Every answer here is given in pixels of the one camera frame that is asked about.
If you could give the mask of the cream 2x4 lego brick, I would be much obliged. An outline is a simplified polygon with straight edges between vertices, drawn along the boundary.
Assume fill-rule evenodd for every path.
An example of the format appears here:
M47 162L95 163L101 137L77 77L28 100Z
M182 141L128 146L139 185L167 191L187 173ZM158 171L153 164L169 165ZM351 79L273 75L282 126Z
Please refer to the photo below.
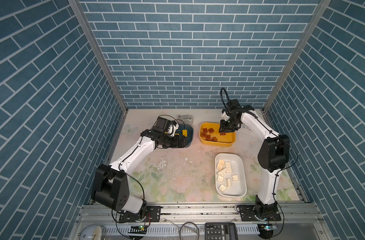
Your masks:
M222 171L223 169L226 169L226 166L225 166L225 161L224 160L222 160L222 159L220 159L219 161L218 161L218 164L217 164L217 166L216 166L216 169L220 172L220 171Z

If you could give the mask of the white 2x4 lego brick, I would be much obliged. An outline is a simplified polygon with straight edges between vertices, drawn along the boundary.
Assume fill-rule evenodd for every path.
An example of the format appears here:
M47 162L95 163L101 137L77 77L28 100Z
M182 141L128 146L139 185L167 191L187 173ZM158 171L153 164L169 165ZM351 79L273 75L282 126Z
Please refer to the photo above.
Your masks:
M231 162L225 162L225 168L227 173L232 173Z

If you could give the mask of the cream lego brick front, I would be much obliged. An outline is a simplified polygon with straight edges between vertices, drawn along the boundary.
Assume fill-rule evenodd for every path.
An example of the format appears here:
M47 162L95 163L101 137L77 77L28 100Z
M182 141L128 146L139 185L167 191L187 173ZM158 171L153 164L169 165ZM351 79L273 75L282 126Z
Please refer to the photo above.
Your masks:
M225 185L221 184L221 185L218 187L218 189L219 189L221 192L224 192L224 191L227 189L227 187L226 187Z

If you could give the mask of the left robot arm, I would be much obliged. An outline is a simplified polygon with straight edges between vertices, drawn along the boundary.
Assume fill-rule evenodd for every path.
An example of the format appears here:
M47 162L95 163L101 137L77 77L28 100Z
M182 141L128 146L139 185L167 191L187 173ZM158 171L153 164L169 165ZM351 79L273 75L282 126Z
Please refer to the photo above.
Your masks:
M182 149L190 144L188 128L182 120L168 120L159 116L150 129L141 132L137 142L120 158L109 165L100 165L94 176L91 199L113 211L133 214L136 221L149 215L145 197L130 193L128 179L135 168L157 148Z

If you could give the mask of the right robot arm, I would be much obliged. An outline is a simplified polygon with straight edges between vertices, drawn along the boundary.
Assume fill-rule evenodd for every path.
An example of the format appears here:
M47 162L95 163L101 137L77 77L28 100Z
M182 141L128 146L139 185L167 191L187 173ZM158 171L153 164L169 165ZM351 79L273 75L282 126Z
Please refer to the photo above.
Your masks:
M231 100L225 88L219 94L223 104L219 132L233 133L245 125L261 140L257 160L263 172L253 211L258 220L265 221L279 213L276 192L281 172L289 161L290 139L261 120L252 106Z

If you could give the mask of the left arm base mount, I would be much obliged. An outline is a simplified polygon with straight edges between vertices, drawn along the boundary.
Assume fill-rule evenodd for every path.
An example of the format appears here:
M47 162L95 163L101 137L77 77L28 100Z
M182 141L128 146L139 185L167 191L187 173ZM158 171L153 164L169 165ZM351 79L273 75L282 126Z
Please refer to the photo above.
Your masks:
M117 220L119 223L159 222L161 215L161 206L144 205L138 213L121 211Z

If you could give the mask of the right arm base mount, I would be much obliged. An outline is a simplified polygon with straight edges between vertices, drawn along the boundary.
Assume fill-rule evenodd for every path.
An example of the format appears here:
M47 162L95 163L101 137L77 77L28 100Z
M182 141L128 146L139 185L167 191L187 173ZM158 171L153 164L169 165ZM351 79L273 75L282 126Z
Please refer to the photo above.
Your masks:
M279 222L281 215L277 205L238 205L236 211L243 222L266 222L268 220Z

